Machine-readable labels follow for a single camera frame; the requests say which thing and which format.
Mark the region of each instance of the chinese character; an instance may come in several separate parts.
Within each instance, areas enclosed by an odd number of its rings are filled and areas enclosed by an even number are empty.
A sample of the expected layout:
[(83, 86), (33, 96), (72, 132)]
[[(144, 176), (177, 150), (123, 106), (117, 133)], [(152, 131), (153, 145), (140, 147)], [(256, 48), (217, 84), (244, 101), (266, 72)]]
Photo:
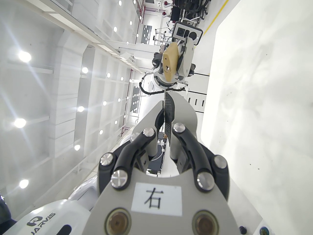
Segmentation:
[[(151, 196), (148, 198), (147, 201), (145, 201), (145, 204), (146, 204), (148, 201), (150, 201), (149, 208), (155, 207), (155, 208), (160, 209), (161, 197), (153, 197), (153, 194), (154, 194), (154, 193), (156, 193), (156, 194), (163, 194), (163, 191), (156, 191), (156, 188), (153, 188), (152, 191), (147, 190), (146, 192), (147, 192), (147, 193), (151, 193)], [(158, 200), (158, 205), (152, 205), (152, 200)]]

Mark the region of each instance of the jarvis logo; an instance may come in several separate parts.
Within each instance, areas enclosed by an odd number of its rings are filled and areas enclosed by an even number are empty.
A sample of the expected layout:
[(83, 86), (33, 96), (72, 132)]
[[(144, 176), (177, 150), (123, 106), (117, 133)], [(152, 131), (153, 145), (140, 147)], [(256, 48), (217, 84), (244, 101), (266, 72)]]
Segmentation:
[(34, 227), (34, 230), (32, 231), (32, 235), (36, 234), (44, 224), (46, 224), (53, 216), (55, 216), (55, 213), (49, 214), (49, 216), (46, 217), (46, 219), (43, 219), (41, 216), (36, 216), (32, 218), (28, 223), (27, 226)]

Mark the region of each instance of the ceiling light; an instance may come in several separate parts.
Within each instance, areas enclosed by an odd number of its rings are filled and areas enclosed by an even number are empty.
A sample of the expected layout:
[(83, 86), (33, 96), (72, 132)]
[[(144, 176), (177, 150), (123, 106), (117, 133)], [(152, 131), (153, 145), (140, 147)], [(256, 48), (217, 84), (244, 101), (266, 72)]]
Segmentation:
[(28, 184), (29, 184), (28, 179), (23, 179), (20, 181), (19, 186), (20, 186), (20, 188), (24, 189), (28, 186)]
[(85, 108), (84, 108), (83, 106), (79, 106), (79, 107), (77, 108), (77, 111), (78, 111), (78, 112), (83, 112), (84, 109), (85, 109)]
[(83, 69), (81, 70), (83, 73), (88, 73), (88, 68), (87, 67), (83, 67)]
[(32, 56), (30, 55), (30, 53), (27, 53), (25, 51), (20, 51), (19, 59), (24, 63), (28, 63), (32, 59)]
[(26, 120), (23, 119), (23, 118), (17, 118), (15, 121), (14, 121), (14, 125), (17, 127), (17, 128), (22, 128), (24, 127), (26, 124)]

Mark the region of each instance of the label sticker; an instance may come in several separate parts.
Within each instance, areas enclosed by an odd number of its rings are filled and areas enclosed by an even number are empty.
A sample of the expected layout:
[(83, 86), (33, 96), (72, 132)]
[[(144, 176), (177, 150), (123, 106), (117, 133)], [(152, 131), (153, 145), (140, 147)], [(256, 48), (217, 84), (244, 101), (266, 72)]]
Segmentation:
[(137, 182), (132, 211), (182, 216), (181, 187)]

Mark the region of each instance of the silver screw cap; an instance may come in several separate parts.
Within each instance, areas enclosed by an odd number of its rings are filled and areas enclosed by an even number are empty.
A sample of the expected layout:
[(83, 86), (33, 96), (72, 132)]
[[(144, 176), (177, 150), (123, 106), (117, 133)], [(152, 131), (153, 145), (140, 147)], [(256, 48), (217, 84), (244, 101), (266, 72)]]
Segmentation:
[(186, 127), (182, 123), (176, 123), (174, 124), (173, 129), (177, 133), (182, 133), (186, 130)]
[(145, 137), (152, 137), (154, 135), (154, 129), (149, 127), (143, 130), (143, 134)]
[(212, 190), (214, 187), (214, 177), (211, 173), (208, 172), (200, 172), (197, 176), (197, 183), (199, 187), (206, 191)]
[(122, 169), (114, 171), (112, 176), (111, 176), (112, 187), (114, 187), (114, 188), (123, 187), (127, 182), (127, 178), (128, 178), (128, 175), (127, 175), (126, 171), (124, 171)]
[(227, 167), (227, 161), (226, 159), (221, 155), (216, 155), (214, 157), (214, 163), (215, 165), (220, 169), (225, 169)]
[(113, 161), (113, 155), (112, 153), (108, 152), (108, 153), (103, 154), (103, 156), (100, 159), (100, 164), (102, 166), (108, 166), (112, 163), (112, 161)]

